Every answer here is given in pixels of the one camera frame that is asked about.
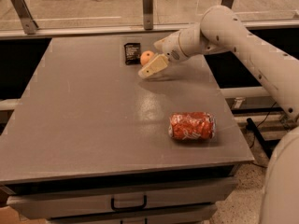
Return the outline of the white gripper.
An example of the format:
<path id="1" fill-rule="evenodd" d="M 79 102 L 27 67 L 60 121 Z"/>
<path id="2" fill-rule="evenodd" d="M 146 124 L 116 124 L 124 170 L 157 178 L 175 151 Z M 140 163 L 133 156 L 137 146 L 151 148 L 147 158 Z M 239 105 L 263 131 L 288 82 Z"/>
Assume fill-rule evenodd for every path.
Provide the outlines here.
<path id="1" fill-rule="evenodd" d="M 154 53 L 145 65 L 141 64 L 142 68 L 138 72 L 141 78 L 148 78 L 161 72 L 168 66 L 169 61 L 181 63 L 188 59 L 180 47 L 179 36 L 180 31 L 177 31 L 154 43 L 154 47 L 163 54 Z"/>

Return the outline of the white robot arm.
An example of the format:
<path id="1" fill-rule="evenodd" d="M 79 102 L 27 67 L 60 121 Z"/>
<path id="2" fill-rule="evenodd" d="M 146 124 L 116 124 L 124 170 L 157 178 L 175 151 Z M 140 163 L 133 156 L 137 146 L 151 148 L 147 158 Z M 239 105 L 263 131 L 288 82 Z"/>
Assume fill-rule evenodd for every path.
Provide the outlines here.
<path id="1" fill-rule="evenodd" d="M 171 63 L 195 55 L 230 51 L 243 65 L 240 77 L 231 66 L 226 74 L 247 85 L 256 83 L 294 121 L 299 119 L 299 60 L 249 31 L 226 6 L 210 7 L 196 24 L 154 43 L 158 52 L 143 62 L 139 76 L 157 76 Z M 258 224 L 299 224 L 299 127 L 285 134 L 266 171 Z"/>

